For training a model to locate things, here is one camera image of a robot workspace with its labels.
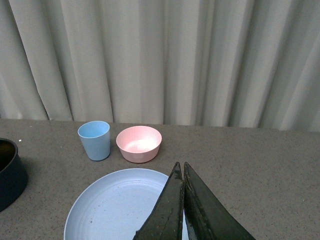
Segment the white curtain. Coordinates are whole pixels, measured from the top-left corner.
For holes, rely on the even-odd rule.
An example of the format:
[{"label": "white curtain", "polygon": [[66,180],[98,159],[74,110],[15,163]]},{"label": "white curtain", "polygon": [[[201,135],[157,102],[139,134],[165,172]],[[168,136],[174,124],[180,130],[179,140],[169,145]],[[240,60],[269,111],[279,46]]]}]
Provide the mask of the white curtain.
[{"label": "white curtain", "polygon": [[320,131],[320,1],[0,0],[0,117]]}]

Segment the pot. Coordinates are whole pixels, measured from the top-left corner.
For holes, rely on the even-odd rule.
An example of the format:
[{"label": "pot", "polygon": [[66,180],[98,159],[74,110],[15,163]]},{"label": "pot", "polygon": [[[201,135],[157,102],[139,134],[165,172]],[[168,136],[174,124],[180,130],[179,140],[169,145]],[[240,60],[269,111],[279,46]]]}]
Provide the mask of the pot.
[{"label": "pot", "polygon": [[25,190],[28,174],[18,155],[17,145],[0,138],[0,212]]}]

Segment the plastic cup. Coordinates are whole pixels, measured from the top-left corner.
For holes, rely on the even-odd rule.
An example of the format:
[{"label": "plastic cup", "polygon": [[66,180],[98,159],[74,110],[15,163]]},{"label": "plastic cup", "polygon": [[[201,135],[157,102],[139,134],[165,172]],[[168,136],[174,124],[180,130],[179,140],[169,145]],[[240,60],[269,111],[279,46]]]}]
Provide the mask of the plastic cup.
[{"label": "plastic cup", "polygon": [[88,157],[93,161],[110,154],[110,126],[105,121],[90,121],[78,129],[78,135]]}]

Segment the plate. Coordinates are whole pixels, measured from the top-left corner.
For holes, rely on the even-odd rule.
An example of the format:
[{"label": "plate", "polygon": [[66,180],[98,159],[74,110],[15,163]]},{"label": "plate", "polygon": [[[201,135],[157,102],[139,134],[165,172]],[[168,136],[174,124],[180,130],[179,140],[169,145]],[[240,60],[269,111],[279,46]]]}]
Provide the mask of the plate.
[{"label": "plate", "polygon": [[[132,240],[167,179],[161,172],[144,168],[115,171],[98,179],[73,204],[64,240]],[[189,239],[185,220],[182,239]]]}]

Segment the countertop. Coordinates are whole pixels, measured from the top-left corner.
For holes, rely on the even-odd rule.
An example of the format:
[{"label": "countertop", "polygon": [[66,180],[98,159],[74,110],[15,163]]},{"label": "countertop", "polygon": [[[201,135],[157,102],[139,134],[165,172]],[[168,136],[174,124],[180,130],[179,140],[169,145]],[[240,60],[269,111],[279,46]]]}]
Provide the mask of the countertop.
[{"label": "countertop", "polygon": [[126,161],[116,137],[136,124],[110,123],[111,154],[90,160],[77,134],[83,122],[0,119],[16,142],[29,182],[0,212],[1,240],[62,240],[68,213],[94,181],[146,168],[169,175],[188,162],[229,213],[257,240],[320,239],[320,133],[261,128],[149,125],[162,134],[150,162]]}]

